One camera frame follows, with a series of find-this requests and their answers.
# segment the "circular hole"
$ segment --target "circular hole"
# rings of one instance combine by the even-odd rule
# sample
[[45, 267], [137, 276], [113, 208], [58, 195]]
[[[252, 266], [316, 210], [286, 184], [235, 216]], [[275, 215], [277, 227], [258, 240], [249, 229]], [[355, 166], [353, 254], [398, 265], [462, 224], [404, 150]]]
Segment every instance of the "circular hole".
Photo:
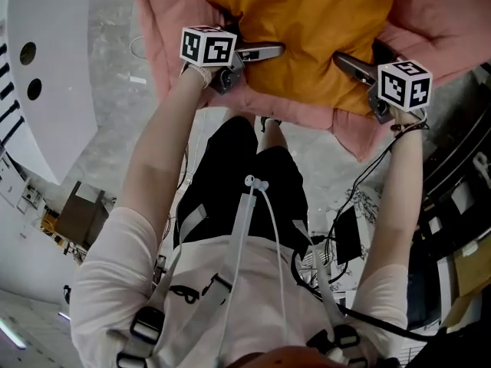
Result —
[[41, 94], [41, 88], [43, 87], [39, 79], [34, 79], [28, 87], [28, 98], [31, 101], [37, 100], [39, 94]]
[[29, 65], [36, 56], [36, 44], [34, 42], [28, 42], [21, 50], [21, 64]]

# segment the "pink blanket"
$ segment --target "pink blanket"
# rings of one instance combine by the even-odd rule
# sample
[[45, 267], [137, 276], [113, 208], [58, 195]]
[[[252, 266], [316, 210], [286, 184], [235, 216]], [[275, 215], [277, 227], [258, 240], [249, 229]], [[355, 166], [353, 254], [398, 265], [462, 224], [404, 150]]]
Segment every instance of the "pink blanket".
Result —
[[[137, 0], [147, 58], [164, 100], [179, 76], [182, 28], [222, 25], [223, 16], [205, 0]], [[433, 72], [440, 85], [491, 58], [491, 0], [396, 0], [380, 39]], [[227, 106], [304, 127], [330, 130], [359, 161], [371, 156], [388, 131], [369, 117], [330, 107], [260, 94], [245, 80], [224, 96], [209, 89], [205, 106]]]

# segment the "white sleeve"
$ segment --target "white sleeve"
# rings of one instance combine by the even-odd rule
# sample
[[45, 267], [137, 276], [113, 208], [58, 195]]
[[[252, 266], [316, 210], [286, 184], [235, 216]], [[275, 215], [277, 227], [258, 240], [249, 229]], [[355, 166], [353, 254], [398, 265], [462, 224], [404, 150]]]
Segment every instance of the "white sleeve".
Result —
[[[407, 327], [407, 267], [390, 264], [375, 271], [358, 288], [352, 309], [405, 329]], [[365, 355], [373, 358], [376, 358], [376, 355], [384, 358], [398, 356], [404, 341], [402, 337], [360, 320], [350, 319], [348, 324], [371, 342], [364, 345]]]
[[157, 238], [134, 210], [115, 208], [77, 272], [71, 335], [86, 367], [113, 366], [138, 310], [149, 300]]

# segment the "person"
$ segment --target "person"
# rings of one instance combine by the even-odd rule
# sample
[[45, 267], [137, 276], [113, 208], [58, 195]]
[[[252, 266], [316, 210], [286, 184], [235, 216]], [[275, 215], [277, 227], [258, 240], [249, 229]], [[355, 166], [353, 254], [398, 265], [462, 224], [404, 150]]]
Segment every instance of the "person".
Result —
[[[125, 356], [134, 340], [133, 320], [149, 304], [153, 266], [199, 99], [209, 83], [206, 76], [186, 69], [151, 117], [134, 148], [115, 209], [77, 273], [71, 332], [87, 367], [117, 365], [119, 353]], [[303, 179], [277, 121], [266, 120], [257, 152], [254, 121], [253, 115], [228, 110], [209, 139], [176, 211], [174, 253], [180, 258], [163, 292], [165, 301], [157, 304], [157, 312], [164, 312], [163, 326], [150, 324], [160, 335], [158, 342], [140, 365], [126, 361], [120, 366], [319, 368], [374, 366], [397, 356], [400, 337], [338, 315], [327, 296], [320, 301], [295, 275], [292, 261], [303, 258], [310, 245], [302, 231], [308, 211]], [[396, 113], [398, 124], [414, 121]], [[391, 149], [374, 237], [352, 307], [404, 328], [422, 174], [421, 135], [413, 130]], [[252, 190], [251, 176], [263, 184], [261, 189]], [[244, 198], [250, 199], [248, 205]], [[187, 220], [195, 215], [201, 216], [190, 227]], [[276, 232], [281, 251], [276, 251]], [[221, 280], [227, 250], [244, 233], [232, 266], [236, 277]], [[225, 297], [211, 314], [193, 321], [211, 287], [219, 290], [220, 285], [224, 290], [223, 285], [229, 286]], [[349, 347], [336, 343], [333, 332], [340, 324], [355, 330], [358, 342]], [[170, 355], [176, 350], [178, 357]]]

